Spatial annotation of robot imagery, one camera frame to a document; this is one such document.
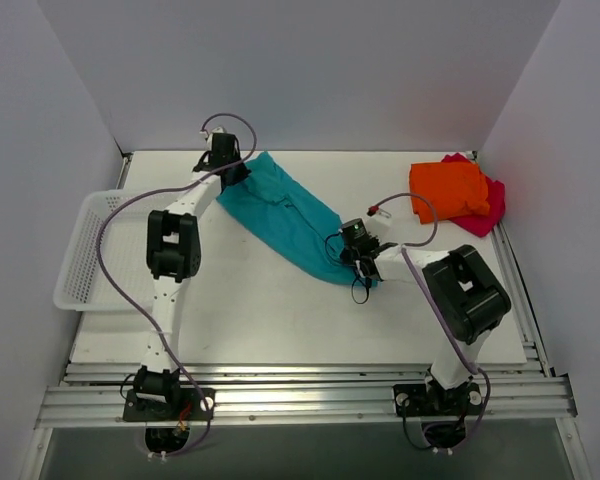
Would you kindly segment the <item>teal t shirt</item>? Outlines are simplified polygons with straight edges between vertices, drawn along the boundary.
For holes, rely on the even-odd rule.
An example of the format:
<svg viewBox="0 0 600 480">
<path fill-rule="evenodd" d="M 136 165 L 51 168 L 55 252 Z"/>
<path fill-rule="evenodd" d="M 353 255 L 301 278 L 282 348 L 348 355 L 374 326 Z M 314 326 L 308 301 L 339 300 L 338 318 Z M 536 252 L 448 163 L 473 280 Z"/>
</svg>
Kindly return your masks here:
<svg viewBox="0 0 600 480">
<path fill-rule="evenodd" d="M 240 225 L 304 273 L 361 291 L 377 285 L 361 279 L 337 256 L 344 243 L 340 216 L 294 180 L 268 152 L 246 162 L 243 182 L 217 198 Z"/>
</svg>

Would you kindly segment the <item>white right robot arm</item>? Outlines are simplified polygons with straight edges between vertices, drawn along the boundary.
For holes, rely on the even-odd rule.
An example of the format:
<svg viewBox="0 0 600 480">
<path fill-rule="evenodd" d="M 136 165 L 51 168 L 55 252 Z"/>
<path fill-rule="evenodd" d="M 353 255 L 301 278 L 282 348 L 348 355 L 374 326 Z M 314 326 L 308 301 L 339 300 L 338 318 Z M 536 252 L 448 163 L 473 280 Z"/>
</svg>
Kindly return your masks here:
<svg viewBox="0 0 600 480">
<path fill-rule="evenodd" d="M 383 221 L 361 218 L 342 224 L 340 260 L 367 286 L 374 281 L 411 282 L 421 289 L 446 336 L 429 369 L 433 381 L 423 390 L 424 400 L 433 411 L 444 413 L 459 402 L 459 387 L 478 374 L 477 357 L 511 310 L 511 300 L 473 246 L 419 250 L 382 242 L 378 234 L 387 230 Z"/>
</svg>

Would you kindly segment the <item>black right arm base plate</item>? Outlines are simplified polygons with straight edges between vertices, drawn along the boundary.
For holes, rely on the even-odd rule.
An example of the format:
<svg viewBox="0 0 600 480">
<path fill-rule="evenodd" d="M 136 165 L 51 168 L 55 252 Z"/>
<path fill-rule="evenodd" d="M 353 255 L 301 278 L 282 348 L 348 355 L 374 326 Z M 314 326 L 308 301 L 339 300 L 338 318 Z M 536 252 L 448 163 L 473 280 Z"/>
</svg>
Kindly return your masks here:
<svg viewBox="0 0 600 480">
<path fill-rule="evenodd" d="M 459 417 L 478 415 L 483 407 L 479 386 L 465 382 L 445 390 L 436 381 L 395 384 L 392 387 L 395 411 L 398 416 Z"/>
</svg>

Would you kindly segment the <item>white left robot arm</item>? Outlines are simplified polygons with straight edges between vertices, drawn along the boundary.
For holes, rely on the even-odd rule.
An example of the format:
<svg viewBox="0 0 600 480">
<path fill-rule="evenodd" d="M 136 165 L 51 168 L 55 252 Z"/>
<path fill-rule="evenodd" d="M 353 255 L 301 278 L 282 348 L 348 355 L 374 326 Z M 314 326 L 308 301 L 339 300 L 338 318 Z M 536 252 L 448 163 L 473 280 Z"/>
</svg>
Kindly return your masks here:
<svg viewBox="0 0 600 480">
<path fill-rule="evenodd" d="M 175 358 L 184 295 L 201 265 L 200 220 L 226 187 L 250 173 L 234 134 L 217 127 L 206 134 L 206 142 L 207 150 L 192 170 L 195 185 L 148 216 L 146 264 L 154 286 L 153 321 L 133 391 L 159 419 L 174 417 L 182 405 Z"/>
</svg>

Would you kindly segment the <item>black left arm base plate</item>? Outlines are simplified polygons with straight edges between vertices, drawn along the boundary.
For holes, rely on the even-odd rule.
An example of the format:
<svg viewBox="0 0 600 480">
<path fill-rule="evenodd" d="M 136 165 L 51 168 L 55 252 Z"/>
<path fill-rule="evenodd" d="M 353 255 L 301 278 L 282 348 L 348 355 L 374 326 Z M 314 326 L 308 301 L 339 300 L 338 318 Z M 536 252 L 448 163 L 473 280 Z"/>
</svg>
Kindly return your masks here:
<svg viewBox="0 0 600 480">
<path fill-rule="evenodd" d="M 194 388 L 181 388 L 168 402 L 164 396 L 125 392 L 122 419 L 125 422 L 206 421 L 213 417 L 215 391 L 204 388 L 205 399 Z"/>
</svg>

